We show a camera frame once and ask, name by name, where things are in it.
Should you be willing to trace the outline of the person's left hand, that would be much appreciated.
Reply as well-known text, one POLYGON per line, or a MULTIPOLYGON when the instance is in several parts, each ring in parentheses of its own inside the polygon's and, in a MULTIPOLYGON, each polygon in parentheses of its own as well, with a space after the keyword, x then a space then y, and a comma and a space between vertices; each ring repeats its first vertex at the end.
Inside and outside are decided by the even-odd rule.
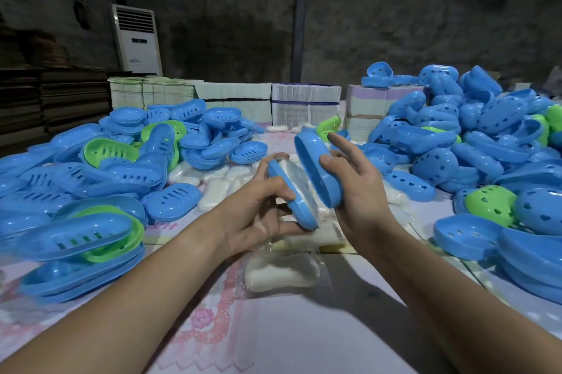
MULTIPOLYGON (((268 163, 274 155, 289 159, 286 152, 270 155, 260 162, 254 176, 269 179, 268 163)), ((277 198, 253 203, 242 198, 241 188, 205 214, 205 223, 219 236, 221 250, 232 257, 278 237, 309 232, 298 222, 285 221, 292 211, 285 200, 277 198)))

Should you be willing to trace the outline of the person's right hand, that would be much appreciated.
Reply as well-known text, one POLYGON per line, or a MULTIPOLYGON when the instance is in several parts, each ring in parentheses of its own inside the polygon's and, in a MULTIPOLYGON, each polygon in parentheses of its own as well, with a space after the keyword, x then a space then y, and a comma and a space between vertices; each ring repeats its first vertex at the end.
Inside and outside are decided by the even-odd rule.
POLYGON ((342 200, 335 213, 347 241, 360 254, 390 218, 382 176, 355 144, 336 133, 328 139, 336 147, 330 154, 344 154, 351 165, 351 178, 340 181, 342 200))

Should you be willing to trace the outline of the blue soap dish lid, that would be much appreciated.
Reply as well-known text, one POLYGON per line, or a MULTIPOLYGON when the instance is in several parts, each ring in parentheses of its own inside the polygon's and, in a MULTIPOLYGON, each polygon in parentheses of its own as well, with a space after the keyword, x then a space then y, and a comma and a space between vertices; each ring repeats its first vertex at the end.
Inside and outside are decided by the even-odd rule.
POLYGON ((330 154, 323 140, 312 132, 301 131, 295 136, 294 145, 301 165, 319 199, 328 208, 339 206, 343 193, 341 182, 337 176, 326 171, 320 164, 320 157, 330 154))

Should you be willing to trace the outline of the blue soap dish base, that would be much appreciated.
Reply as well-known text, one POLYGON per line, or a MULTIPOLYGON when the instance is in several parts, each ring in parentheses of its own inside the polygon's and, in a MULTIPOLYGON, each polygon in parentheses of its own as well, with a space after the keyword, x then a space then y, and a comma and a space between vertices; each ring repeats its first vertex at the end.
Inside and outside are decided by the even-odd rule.
POLYGON ((313 179, 306 167, 288 158, 274 155, 268 163, 270 177, 280 177, 294 193, 294 199, 286 200, 298 224, 308 230, 319 227, 320 211, 313 196, 313 179))

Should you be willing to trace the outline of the clear wrapped soap bar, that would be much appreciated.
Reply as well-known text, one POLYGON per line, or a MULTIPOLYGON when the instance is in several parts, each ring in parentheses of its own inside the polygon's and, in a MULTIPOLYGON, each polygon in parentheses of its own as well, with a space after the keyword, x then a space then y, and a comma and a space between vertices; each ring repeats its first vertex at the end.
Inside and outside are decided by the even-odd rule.
POLYGON ((272 243, 272 250, 314 250, 323 247, 345 246, 347 238, 342 232, 337 220, 328 220, 313 232, 305 235, 285 236, 280 241, 272 243))
POLYGON ((296 198, 291 203, 287 203, 291 208, 293 216, 300 223, 305 220, 309 223, 319 221, 319 208, 310 189, 309 178, 300 164, 290 159, 278 161, 280 168, 286 174, 287 179, 294 187, 296 198))
POLYGON ((324 263, 314 252, 274 251, 250 255, 244 267, 246 292, 293 292, 319 284, 324 263))

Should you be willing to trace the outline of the pale pink carton stack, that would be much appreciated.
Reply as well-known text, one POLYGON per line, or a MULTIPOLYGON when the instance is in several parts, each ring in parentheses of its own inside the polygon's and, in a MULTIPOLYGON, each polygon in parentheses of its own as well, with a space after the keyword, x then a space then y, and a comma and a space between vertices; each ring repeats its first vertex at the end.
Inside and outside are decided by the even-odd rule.
POLYGON ((371 88, 348 85, 343 128, 348 130, 352 141, 365 142, 395 101, 413 91, 423 90, 423 86, 371 88))

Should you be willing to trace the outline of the white carton stack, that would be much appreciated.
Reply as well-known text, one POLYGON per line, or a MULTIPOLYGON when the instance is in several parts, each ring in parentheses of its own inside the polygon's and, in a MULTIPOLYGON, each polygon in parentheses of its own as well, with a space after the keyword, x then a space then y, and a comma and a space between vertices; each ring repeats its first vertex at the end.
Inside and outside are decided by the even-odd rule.
POLYGON ((197 82, 197 98, 206 101, 207 108, 237 108, 242 116, 261 126, 273 124, 271 83, 197 82))

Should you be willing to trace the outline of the green slotted soap tray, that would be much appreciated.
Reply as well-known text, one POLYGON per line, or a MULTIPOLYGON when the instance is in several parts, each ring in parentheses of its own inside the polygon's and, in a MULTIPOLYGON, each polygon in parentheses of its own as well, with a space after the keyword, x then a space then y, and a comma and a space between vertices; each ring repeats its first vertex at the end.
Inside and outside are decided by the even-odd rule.
POLYGON ((95 207, 89 207, 80 212, 72 214, 70 218, 83 217, 89 214, 122 214, 129 217, 133 223, 131 232, 128 236, 112 243, 110 245, 102 246, 91 251, 85 252, 82 256, 88 262, 102 263, 107 262, 113 258, 119 257, 133 249, 135 249, 144 238, 144 226, 140 220, 135 216, 128 214, 127 212, 121 210, 118 207, 112 205, 99 205, 95 207))
POLYGON ((167 121, 161 121, 156 123, 150 123, 146 125, 141 131, 141 135, 140 135, 141 140, 143 142, 146 142, 149 139, 152 130, 161 123, 167 124, 174 129, 175 141, 179 141, 187 133, 186 126, 184 125, 184 123, 176 120, 167 120, 167 121))
POLYGON ((99 168, 104 159, 117 157, 135 162, 140 154, 139 150, 132 145, 120 143, 109 138, 97 137, 83 146, 81 156, 86 163, 99 168))

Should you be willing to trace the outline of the green-edged paper bundle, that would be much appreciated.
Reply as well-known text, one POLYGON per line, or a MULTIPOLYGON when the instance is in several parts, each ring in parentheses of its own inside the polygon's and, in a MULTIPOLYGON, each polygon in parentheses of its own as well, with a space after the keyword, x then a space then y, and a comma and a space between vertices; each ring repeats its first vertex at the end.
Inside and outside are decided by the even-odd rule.
POLYGON ((114 110, 123 107, 144 109, 142 78, 111 77, 108 82, 114 110))
POLYGON ((200 80, 150 77, 143 79, 144 107, 178 105, 197 98, 195 84, 200 80))

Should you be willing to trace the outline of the pile of blue heart-holed covers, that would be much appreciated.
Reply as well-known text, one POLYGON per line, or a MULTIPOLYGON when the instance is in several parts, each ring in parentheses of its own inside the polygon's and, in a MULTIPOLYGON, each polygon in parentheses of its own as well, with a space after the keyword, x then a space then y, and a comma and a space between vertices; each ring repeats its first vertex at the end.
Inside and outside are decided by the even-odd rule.
POLYGON ((552 100, 531 88, 505 94, 478 65, 460 75, 431 64, 414 77, 377 62, 361 85, 424 87, 395 101, 362 148, 398 195, 420 203, 438 190, 449 195, 453 215, 434 222, 434 246, 463 262, 498 265, 516 286, 562 305, 562 132, 542 146, 533 139, 540 124, 530 119, 552 100), (488 185, 516 194, 512 226, 465 207, 468 193, 488 185))

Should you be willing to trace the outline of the pile of blue slotted trays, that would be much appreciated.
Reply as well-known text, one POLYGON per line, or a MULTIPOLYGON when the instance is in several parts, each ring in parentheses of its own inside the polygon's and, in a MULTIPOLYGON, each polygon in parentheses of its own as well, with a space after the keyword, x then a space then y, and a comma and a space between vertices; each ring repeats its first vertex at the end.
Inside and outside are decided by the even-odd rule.
POLYGON ((178 110, 120 108, 98 124, 62 132, 26 152, 0 157, 0 253, 38 262, 18 286, 38 303, 57 304, 80 298, 132 270, 144 257, 144 238, 133 250, 102 263, 83 258, 87 251, 116 243, 131 232, 122 214, 70 218, 89 207, 112 205, 144 226, 176 221, 197 206, 201 191, 187 183, 167 184, 181 162, 208 170, 226 162, 251 164, 268 154, 254 137, 263 129, 236 108, 207 108, 194 99, 178 110), (142 129, 176 120, 186 135, 175 141, 172 127, 161 123, 146 142, 142 129), (104 159, 95 168, 81 156, 88 141, 104 137, 136 147, 135 162, 104 159))

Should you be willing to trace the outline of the grey steel column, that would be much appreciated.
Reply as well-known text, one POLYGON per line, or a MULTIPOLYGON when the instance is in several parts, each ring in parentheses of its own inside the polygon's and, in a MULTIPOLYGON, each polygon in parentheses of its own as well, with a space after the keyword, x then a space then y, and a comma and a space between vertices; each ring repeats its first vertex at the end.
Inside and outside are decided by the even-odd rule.
POLYGON ((302 78, 305 39, 306 0, 294 0, 293 39, 289 82, 299 83, 302 78))

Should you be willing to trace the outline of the white standing air conditioner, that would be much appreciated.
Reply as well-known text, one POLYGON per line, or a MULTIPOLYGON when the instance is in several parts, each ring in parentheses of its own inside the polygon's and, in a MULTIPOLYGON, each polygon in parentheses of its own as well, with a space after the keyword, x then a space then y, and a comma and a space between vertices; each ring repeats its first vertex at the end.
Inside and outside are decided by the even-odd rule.
POLYGON ((112 4, 111 16, 122 69, 134 74, 162 77, 164 74, 154 12, 112 4))

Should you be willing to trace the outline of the stacks of brown cardboard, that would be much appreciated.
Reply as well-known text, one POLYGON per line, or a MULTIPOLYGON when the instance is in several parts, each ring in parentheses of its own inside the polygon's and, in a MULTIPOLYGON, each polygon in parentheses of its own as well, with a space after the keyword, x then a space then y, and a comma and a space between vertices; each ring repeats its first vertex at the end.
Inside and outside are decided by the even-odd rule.
POLYGON ((110 111, 105 70, 72 66, 52 35, 0 21, 0 155, 96 123, 110 111))

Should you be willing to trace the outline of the strapped white paper bundle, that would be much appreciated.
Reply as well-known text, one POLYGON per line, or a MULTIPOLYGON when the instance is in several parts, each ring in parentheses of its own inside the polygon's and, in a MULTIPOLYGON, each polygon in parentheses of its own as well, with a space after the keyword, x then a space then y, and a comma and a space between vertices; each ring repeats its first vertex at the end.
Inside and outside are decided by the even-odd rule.
POLYGON ((274 126, 319 125, 340 116, 342 88, 302 83, 273 83, 271 111, 274 126))

